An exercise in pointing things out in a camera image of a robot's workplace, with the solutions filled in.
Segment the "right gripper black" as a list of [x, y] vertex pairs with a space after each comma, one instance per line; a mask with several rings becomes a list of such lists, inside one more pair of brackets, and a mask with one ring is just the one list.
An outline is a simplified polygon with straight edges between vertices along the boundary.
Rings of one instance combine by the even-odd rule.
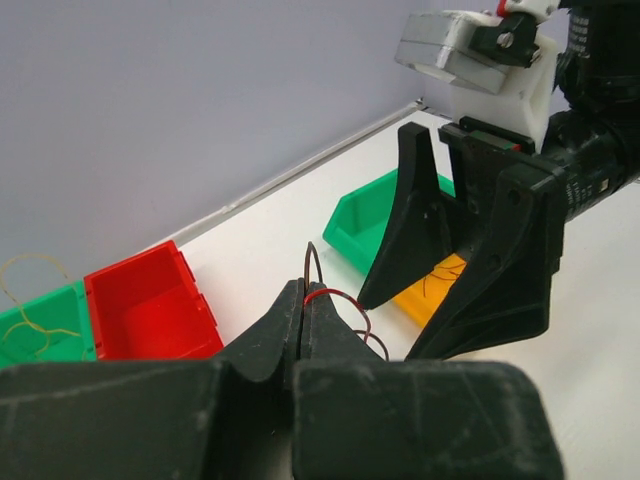
[[437, 139], [450, 157], [451, 191], [440, 188], [431, 130], [399, 128], [391, 213], [358, 295], [374, 309], [445, 258], [468, 262], [410, 359], [449, 359], [544, 333], [563, 253], [562, 174], [531, 140], [472, 119], [443, 125]]

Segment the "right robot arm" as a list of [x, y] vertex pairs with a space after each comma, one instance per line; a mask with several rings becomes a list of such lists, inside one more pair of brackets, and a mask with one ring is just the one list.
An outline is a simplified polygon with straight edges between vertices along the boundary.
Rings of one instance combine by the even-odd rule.
[[639, 176], [639, 5], [503, 1], [407, 22], [397, 61], [449, 83], [437, 133], [398, 132], [373, 309], [451, 255], [465, 268], [409, 351], [448, 359], [549, 325], [566, 224]]

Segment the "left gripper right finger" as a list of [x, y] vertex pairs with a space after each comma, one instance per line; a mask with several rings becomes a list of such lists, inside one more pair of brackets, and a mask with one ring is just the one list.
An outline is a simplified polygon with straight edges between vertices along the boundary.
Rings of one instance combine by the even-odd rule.
[[293, 375], [296, 479], [560, 479], [538, 389], [500, 362], [331, 355]]

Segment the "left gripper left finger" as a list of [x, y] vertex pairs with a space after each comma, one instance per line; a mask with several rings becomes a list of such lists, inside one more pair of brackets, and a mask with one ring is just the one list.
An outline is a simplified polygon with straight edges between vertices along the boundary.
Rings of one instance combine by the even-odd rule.
[[293, 417], [301, 280], [204, 360], [44, 363], [1, 373], [5, 479], [265, 477]]

